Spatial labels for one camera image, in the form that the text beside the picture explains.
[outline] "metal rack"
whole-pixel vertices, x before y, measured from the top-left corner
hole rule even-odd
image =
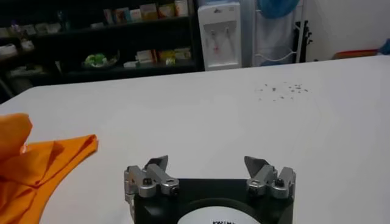
[[[258,51],[258,38],[257,38],[257,25],[258,25],[258,18],[259,16],[262,16],[261,15],[261,10],[258,9],[258,4],[257,4],[257,0],[253,0],[253,6],[254,6],[254,13],[253,13],[253,23],[252,23],[252,66],[259,66],[257,65],[257,58],[258,57],[261,57],[263,59],[265,59],[266,61],[271,61],[271,62],[278,62],[278,61],[283,61],[283,60],[286,60],[287,58],[291,57],[292,55],[296,55],[296,59],[293,63],[298,63],[299,62],[299,58],[300,58],[300,55],[301,55],[301,49],[302,49],[302,45],[303,45],[303,30],[304,30],[304,21],[305,21],[305,0],[300,0],[300,2],[298,3],[298,6],[297,8],[291,12],[293,13],[292,17],[293,17],[293,21],[292,21],[292,24],[291,24],[291,33],[293,33],[293,30],[294,28],[298,29],[299,30],[299,38],[298,38],[298,47],[297,47],[297,50],[296,51],[293,51],[290,47],[286,47],[285,48],[288,48],[288,53],[286,53],[284,56],[282,57],[277,57],[277,58],[271,58],[271,57],[267,57],[265,56],[264,54],[260,53],[260,52],[257,52]],[[299,19],[297,19],[297,12],[300,12],[300,16],[299,16]],[[300,21],[300,27],[296,25],[296,22]]]

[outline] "orange cloth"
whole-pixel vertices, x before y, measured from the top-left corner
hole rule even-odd
[[[0,116],[0,223],[38,223],[55,188],[96,151],[95,135],[31,143],[26,114]]]

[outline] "white table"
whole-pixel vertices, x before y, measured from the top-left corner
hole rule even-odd
[[[14,112],[29,142],[99,139],[42,223],[132,223],[123,170],[162,155],[177,178],[248,178],[245,155],[292,167],[298,224],[390,223],[390,57],[38,87]]]

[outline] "white wall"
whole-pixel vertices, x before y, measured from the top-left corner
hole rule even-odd
[[[308,61],[377,49],[390,38],[390,0],[306,0],[306,15],[314,40]]]

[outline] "white label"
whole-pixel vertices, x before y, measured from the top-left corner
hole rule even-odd
[[[222,206],[210,206],[185,214],[177,224],[260,224],[245,212]]]

